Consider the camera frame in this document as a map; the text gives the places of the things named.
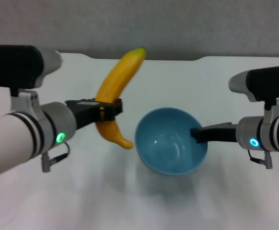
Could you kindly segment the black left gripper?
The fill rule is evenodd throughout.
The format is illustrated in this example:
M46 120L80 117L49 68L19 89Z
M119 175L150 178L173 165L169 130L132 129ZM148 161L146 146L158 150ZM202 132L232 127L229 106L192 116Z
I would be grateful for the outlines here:
M68 100L67 107L73 113L77 130L97 121L114 121L123 112L122 99L117 98L114 104L99 107L99 103L92 99Z

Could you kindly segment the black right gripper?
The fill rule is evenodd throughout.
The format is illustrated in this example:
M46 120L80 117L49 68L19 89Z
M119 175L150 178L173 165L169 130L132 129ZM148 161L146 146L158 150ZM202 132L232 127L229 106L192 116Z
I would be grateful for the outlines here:
M237 125L231 122L206 126L202 129L190 129L190 135L195 139L196 143L204 143L209 141L219 142L237 142L236 139Z

